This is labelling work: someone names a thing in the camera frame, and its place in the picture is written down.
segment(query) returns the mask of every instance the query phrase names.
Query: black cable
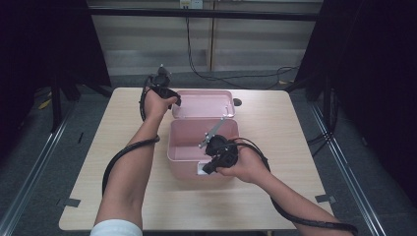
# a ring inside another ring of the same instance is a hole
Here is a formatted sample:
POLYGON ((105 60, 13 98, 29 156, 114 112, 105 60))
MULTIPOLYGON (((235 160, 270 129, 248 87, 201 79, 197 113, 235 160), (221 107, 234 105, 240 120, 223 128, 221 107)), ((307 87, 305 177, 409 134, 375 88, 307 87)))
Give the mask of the black cable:
MULTIPOLYGON (((270 172, 270 168, 269 168, 269 165, 268 165, 268 159, 263 155, 261 150, 253 142, 251 142, 250 140, 244 139, 244 138, 236 138, 236 139, 233 139, 233 140, 230 140, 230 141, 234 142, 236 140, 244 140, 244 141, 247 141, 251 144, 249 145, 249 144, 246 144, 246 143, 232 143, 232 144, 227 144, 227 145, 224 145, 224 146, 216 147, 215 149, 230 148, 230 147, 233 147, 233 146, 235 146, 235 147, 243 146, 243 147, 250 148, 251 150, 253 150, 260 157, 261 161, 264 163, 265 167, 270 172)), ((280 213, 284 218, 288 219, 289 221, 291 221, 293 223, 302 224, 302 225, 311 226, 311 227, 348 231, 348 232, 351 232, 355 236, 358 235, 358 229, 351 224, 326 222, 326 221, 318 221, 318 220, 300 218, 300 217, 294 216, 294 215, 288 213, 287 211, 285 211, 273 198, 270 198, 270 200, 272 201, 272 204, 275 207, 276 211, 278 211, 278 213, 280 213)))
POLYGON ((314 157, 328 142, 328 140, 333 136, 335 128, 336 128, 336 123, 337 123, 337 118, 338 118, 338 107, 339 107, 339 101, 337 99, 337 96, 335 94, 335 92, 332 92, 332 99, 331 99, 331 112, 330 112, 330 127, 328 127, 328 132, 324 133, 324 134, 320 134, 317 137, 307 141, 307 144, 309 146, 315 145, 319 142, 321 142, 322 140, 325 140, 325 142, 312 154, 312 157, 314 157))
POLYGON ((281 67, 281 68, 279 68, 276 71, 276 73, 268 74, 268 75, 253 75, 253 76, 244 75, 244 76, 233 76, 233 77, 222 77, 222 78, 220 78, 220 77, 213 77, 213 76, 204 76, 204 75, 200 74, 199 72, 197 72, 196 67, 194 66, 193 55, 192 55, 192 50, 191 50, 190 21, 189 21, 189 18, 186 18, 186 25, 187 25, 188 61, 189 61, 191 70, 194 72, 194 74, 196 74, 197 76, 199 76, 201 79, 204 79, 204 80, 207 80, 207 81, 213 81, 213 82, 222 81, 224 83, 227 83, 227 84, 229 84, 231 86, 234 86, 234 87, 237 87, 239 89, 251 89, 251 88, 246 88, 246 87, 242 87, 242 86, 239 86, 239 85, 230 83, 227 80, 240 79, 240 78, 266 78, 266 77, 274 77, 274 76, 277 76, 277 81, 273 85, 271 85, 271 86, 269 86, 267 88, 261 88, 261 89, 272 89, 273 87, 275 87, 279 83, 279 75, 285 74, 285 73, 287 73, 289 71, 292 71, 294 69, 298 69, 299 68, 299 66, 295 66, 295 67, 281 67))
POLYGON ((107 186, 108 177, 110 176, 111 169, 113 168, 113 166, 114 166, 114 164, 116 163, 117 160, 119 160, 123 155, 125 155, 129 151, 132 151, 132 150, 137 149, 137 148, 141 148, 143 146, 148 146, 148 145, 155 144, 155 143, 159 142, 159 140, 160 140, 159 136, 156 136, 154 139, 139 141, 137 143, 131 144, 131 145, 121 149, 110 160, 107 167, 105 168, 104 175, 103 175, 103 180, 102 180, 102 186, 101 186, 101 194, 104 195, 104 191, 105 191, 105 188, 107 186))
POLYGON ((288 93, 291 93, 292 91, 294 91, 296 89, 306 87, 311 81, 315 80, 317 77, 319 77, 321 75, 321 73, 322 73, 321 69, 324 65, 323 65, 322 62, 319 62, 318 65, 319 66, 312 73, 310 73, 310 75, 308 75, 307 77, 305 77, 303 79, 296 80, 292 85, 285 88, 284 90, 288 93))
POLYGON ((145 121, 145 119, 147 119, 147 115, 145 114, 145 97, 147 96, 147 92, 149 91, 147 90, 149 79, 151 79, 151 76, 148 76, 145 79, 144 87, 142 88, 141 100, 139 101, 139 110, 141 112, 142 121, 145 121))
POLYGON ((317 155, 317 153, 319 153, 319 151, 322 150, 322 148, 324 148, 327 143, 328 143, 328 140, 325 140, 325 142, 322 143, 319 146, 319 148, 317 148, 317 150, 315 152, 313 152, 312 157, 315 157, 317 155))

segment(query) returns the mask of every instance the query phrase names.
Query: person's right hand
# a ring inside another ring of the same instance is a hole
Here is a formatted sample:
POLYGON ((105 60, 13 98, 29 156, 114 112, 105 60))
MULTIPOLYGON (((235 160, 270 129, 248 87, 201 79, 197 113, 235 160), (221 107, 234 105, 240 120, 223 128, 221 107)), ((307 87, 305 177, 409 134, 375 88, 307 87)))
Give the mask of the person's right hand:
POLYGON ((230 167, 217 167, 216 171, 224 176, 235 176, 240 180, 259 184, 265 174, 269 174, 269 171, 264 166, 261 158, 250 148, 238 146, 239 157, 237 163, 230 167))
POLYGON ((161 98, 152 89, 146 87, 147 99, 145 99, 145 114, 147 119, 162 118, 168 110, 168 106, 177 101, 177 97, 172 96, 166 99, 161 98))

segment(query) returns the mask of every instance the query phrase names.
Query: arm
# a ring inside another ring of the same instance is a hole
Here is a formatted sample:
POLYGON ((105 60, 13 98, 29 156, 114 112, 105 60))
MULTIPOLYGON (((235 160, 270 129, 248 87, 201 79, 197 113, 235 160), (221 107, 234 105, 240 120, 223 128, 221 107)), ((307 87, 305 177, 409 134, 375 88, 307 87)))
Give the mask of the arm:
MULTIPOLYGON (((147 119, 128 145, 155 138, 168 105, 175 101, 176 97, 162 99, 150 90, 145 105, 147 119)), ((143 228, 142 204, 153 152, 154 145, 140 147, 126 153, 116 162, 110 172, 94 225, 107 219, 124 219, 143 228)))
MULTIPOLYGON (((239 159, 231 168, 217 168, 226 176, 236 176, 240 180, 253 183, 265 190, 285 211, 300 218, 327 222, 339 222, 324 209, 305 199, 273 176, 261 162, 258 155, 248 147, 239 147, 239 159)), ((302 235, 352 235, 349 232, 329 230, 294 224, 302 235)))

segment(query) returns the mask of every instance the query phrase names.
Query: black wire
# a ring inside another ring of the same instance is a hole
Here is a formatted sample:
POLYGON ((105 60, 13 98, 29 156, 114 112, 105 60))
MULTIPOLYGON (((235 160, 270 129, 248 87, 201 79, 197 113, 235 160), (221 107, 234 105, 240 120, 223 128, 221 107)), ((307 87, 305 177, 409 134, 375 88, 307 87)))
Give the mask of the black wire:
POLYGON ((137 143, 131 144, 131 145, 121 149, 119 152, 117 152, 117 154, 113 156, 113 158, 110 160, 107 167, 105 168, 104 175, 103 175, 103 180, 102 180, 102 183, 101 183, 101 194, 104 195, 104 191, 105 191, 105 188, 106 188, 107 182, 108 182, 108 177, 110 176, 111 169, 113 169, 113 166, 114 166, 114 164, 116 164, 117 160, 119 160, 123 155, 125 155, 129 151, 132 151, 132 150, 137 149, 137 148, 141 148, 143 146, 148 146, 148 145, 155 144, 155 143, 159 142, 159 140, 160 140, 159 136, 156 136, 154 139, 151 139, 151 140, 144 140, 144 141, 139 141, 137 143))
POLYGON ((315 157, 317 155, 317 153, 319 153, 319 151, 325 147, 325 145, 328 143, 328 141, 325 141, 324 143, 322 143, 319 148, 317 148, 317 150, 312 154, 312 157, 315 157))
POLYGON ((269 74, 269 75, 244 75, 244 76, 233 76, 233 77, 213 77, 213 76, 204 76, 202 74, 200 74, 199 72, 197 72, 196 67, 194 66, 194 62, 193 62, 193 55, 192 55, 192 50, 191 50, 191 40, 190 40, 190 21, 189 18, 186 18, 186 25, 187 25, 187 44, 188 44, 188 61, 190 64, 190 68, 191 70, 194 72, 194 74, 196 74, 197 76, 199 76, 201 79, 207 80, 207 81, 222 81, 224 83, 227 83, 231 86, 237 87, 239 89, 252 89, 252 88, 246 88, 246 87, 242 87, 233 83, 228 82, 227 80, 231 80, 231 79, 240 79, 240 78, 266 78, 266 77, 274 77, 277 76, 277 80, 276 82, 267 87, 267 88, 261 88, 261 89, 272 89, 273 87, 275 87, 278 83, 279 83, 279 75, 285 74, 289 71, 292 71, 294 69, 298 69, 299 66, 295 66, 295 67, 281 67, 279 68, 276 73, 273 74, 269 74))
POLYGON ((148 93, 148 90, 146 90, 147 85, 148 85, 148 80, 151 78, 152 76, 148 76, 145 79, 144 87, 142 88, 141 100, 139 101, 139 110, 141 112, 142 121, 145 121, 145 119, 147 119, 147 115, 145 114, 145 98, 147 97, 147 93, 148 93))
POLYGON ((316 136, 315 138, 313 138, 313 139, 311 139, 311 140, 309 140, 309 141, 307 141, 307 144, 309 145, 309 146, 311 146, 311 145, 315 145, 316 143, 319 143, 320 141, 322 141, 323 139, 325 139, 326 138, 326 135, 325 134, 319 134, 318 136, 316 136))
MULTIPOLYGON (((261 150, 253 142, 244 138, 236 138, 231 141, 236 141, 236 140, 248 141, 249 143, 251 143, 251 145, 246 144, 246 143, 234 143, 234 144, 228 144, 222 147, 217 147, 216 149, 228 148, 232 146, 243 146, 243 147, 250 148, 261 158, 261 161, 264 163, 265 167, 270 172, 268 159, 263 155, 261 150)), ((351 232, 355 236, 358 235, 358 229, 354 225, 347 224, 347 223, 326 222, 326 221, 318 221, 318 220, 300 218, 285 211, 273 198, 270 198, 270 200, 272 201, 272 204, 275 207, 276 211, 278 211, 284 218, 288 219, 291 222, 303 224, 303 225, 311 226, 311 227, 348 231, 348 232, 351 232)))
POLYGON ((334 131, 336 129, 336 123, 337 123, 337 116, 338 116, 338 107, 339 107, 339 101, 337 99, 336 93, 332 92, 332 110, 331 110, 331 123, 329 127, 329 131, 334 134, 334 131))

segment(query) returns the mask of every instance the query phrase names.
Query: plastic lid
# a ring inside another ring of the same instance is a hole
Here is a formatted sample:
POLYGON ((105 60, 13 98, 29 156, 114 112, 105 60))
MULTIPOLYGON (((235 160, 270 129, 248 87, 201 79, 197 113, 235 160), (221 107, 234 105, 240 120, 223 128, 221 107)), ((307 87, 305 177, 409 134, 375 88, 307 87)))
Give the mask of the plastic lid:
POLYGON ((234 117, 232 93, 228 90, 179 90, 181 106, 172 106, 176 119, 234 117))

